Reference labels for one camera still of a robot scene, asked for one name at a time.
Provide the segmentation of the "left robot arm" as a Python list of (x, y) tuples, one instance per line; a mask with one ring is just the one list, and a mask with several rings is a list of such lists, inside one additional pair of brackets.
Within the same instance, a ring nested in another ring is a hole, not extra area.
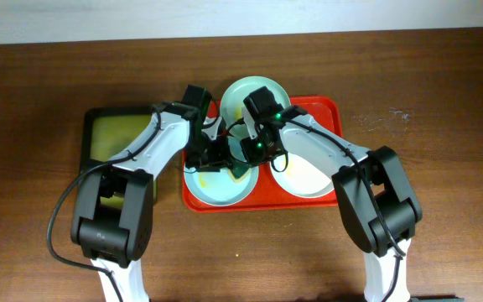
[(147, 301), (140, 259), (153, 228), (154, 180), (179, 151), (190, 171), (230, 167), (219, 122), (206, 119), (211, 94), (188, 86), (179, 102), (151, 108), (147, 127), (106, 161), (90, 159), (77, 189), (70, 239), (90, 259), (108, 301)]

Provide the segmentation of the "green plate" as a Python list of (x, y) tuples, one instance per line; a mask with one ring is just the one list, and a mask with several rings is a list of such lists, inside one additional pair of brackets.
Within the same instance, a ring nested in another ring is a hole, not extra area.
[(221, 98), (220, 114), (227, 128), (244, 117), (243, 112), (246, 109), (244, 99), (263, 86), (270, 90), (275, 101), (283, 108), (291, 106), (287, 92), (276, 81), (256, 75), (241, 78), (231, 84)]

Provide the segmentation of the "black tray with soapy water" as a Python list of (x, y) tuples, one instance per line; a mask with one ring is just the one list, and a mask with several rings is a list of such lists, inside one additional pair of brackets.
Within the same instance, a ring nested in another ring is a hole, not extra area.
[[(139, 107), (98, 107), (84, 117), (80, 171), (105, 162), (124, 151), (149, 125), (153, 109)], [(131, 175), (127, 171), (109, 169), (101, 179), (100, 204), (121, 210)]]

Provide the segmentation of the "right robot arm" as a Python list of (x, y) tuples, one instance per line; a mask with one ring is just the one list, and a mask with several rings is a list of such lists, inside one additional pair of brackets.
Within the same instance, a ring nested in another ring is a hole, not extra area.
[(284, 107), (265, 86), (243, 99), (250, 165), (298, 155), (332, 181), (343, 226), (364, 254), (367, 301), (409, 301), (407, 251), (421, 205), (397, 153), (361, 147), (322, 127), (304, 108)]

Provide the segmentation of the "red plastic tray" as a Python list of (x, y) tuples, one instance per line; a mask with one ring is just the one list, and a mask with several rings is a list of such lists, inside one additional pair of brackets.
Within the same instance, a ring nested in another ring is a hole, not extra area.
[[(293, 105), (308, 111), (324, 128), (343, 136), (340, 114), (337, 105), (327, 96), (291, 96)], [(200, 201), (188, 188), (186, 181), (195, 174), (182, 177), (182, 200), (192, 211), (199, 213), (279, 210), (306, 207), (338, 206), (334, 191), (315, 198), (303, 198), (283, 190), (272, 177), (272, 168), (266, 164), (259, 167), (259, 176), (252, 192), (243, 200), (231, 206), (211, 206)]]

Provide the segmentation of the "white plate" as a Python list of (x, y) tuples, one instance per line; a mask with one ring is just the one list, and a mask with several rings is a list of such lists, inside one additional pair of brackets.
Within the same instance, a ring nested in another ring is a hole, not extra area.
[(334, 190), (328, 176), (296, 154), (278, 156), (269, 166), (273, 179), (290, 195), (313, 199)]

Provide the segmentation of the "green and yellow sponge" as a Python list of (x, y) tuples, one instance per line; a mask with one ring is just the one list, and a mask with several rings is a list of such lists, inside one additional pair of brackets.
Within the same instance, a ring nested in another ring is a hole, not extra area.
[(233, 164), (228, 170), (228, 175), (235, 184), (238, 184), (250, 174), (250, 169), (246, 164)]

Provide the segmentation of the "light blue plate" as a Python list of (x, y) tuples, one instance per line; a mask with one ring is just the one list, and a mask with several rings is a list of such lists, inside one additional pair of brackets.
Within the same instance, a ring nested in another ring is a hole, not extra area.
[(235, 178), (232, 169), (222, 168), (219, 172), (197, 172), (196, 168), (184, 166), (184, 182), (190, 194), (209, 206), (231, 206), (248, 197), (256, 187), (259, 168), (240, 168), (239, 160), (245, 161), (240, 139), (228, 136), (230, 155), (234, 157), (235, 171), (243, 172)]

